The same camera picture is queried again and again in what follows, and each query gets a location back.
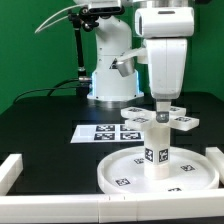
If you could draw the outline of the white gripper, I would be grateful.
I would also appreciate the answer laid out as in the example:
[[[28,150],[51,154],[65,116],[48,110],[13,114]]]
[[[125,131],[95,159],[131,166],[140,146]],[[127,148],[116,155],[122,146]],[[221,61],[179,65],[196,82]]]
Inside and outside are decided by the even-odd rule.
[[[144,39],[140,48],[125,52],[117,58],[117,68],[122,76],[134,71],[133,58],[148,66],[149,87],[156,99],[156,120],[169,121],[170,101],[180,95],[185,61],[187,40],[185,38]]]

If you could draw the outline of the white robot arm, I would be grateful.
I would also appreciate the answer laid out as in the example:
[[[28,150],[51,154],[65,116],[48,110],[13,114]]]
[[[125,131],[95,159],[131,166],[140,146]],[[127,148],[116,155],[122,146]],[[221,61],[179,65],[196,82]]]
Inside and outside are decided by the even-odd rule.
[[[171,101],[182,88],[187,38],[194,32],[188,0],[88,0],[87,12],[98,22],[91,97],[101,102],[134,99],[134,64],[145,64],[156,120],[168,122]]]

